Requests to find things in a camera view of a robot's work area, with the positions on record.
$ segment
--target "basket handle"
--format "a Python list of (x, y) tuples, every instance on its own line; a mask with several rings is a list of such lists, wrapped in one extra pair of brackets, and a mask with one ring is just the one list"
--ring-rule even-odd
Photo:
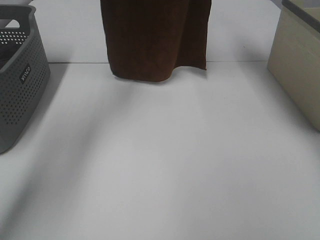
[(1, 20), (16, 20), (19, 23), (19, 30), (30, 30), (30, 21), (34, 18), (35, 8), (26, 5), (0, 5)]

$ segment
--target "beige box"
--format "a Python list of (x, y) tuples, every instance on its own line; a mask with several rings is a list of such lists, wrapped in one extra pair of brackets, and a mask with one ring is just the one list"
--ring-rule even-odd
[(320, 7), (282, 3), (268, 69), (320, 130)]

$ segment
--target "draped fabric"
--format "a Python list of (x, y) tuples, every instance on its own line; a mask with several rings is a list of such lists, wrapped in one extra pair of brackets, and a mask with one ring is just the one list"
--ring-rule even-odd
[(100, 0), (107, 54), (120, 78), (161, 82), (206, 69), (211, 0)]

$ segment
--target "perforated basket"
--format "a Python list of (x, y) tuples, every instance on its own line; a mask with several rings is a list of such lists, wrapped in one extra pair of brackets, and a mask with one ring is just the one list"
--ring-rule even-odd
[(23, 131), (50, 76), (35, 11), (33, 6), (0, 5), (0, 19), (19, 23), (19, 28), (0, 28), (0, 53), (13, 49), (0, 69), (0, 153)]

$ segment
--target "basket hole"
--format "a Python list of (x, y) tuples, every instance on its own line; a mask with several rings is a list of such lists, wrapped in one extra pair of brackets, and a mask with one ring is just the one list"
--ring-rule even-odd
[(8, 23), (7, 25), (6, 25), (6, 29), (18, 29), (18, 28), (20, 28), (20, 24), (16, 21), (16, 20), (14, 20), (14, 19), (4, 19), (4, 20), (2, 20), (2, 21), (4, 21), (5, 23)]

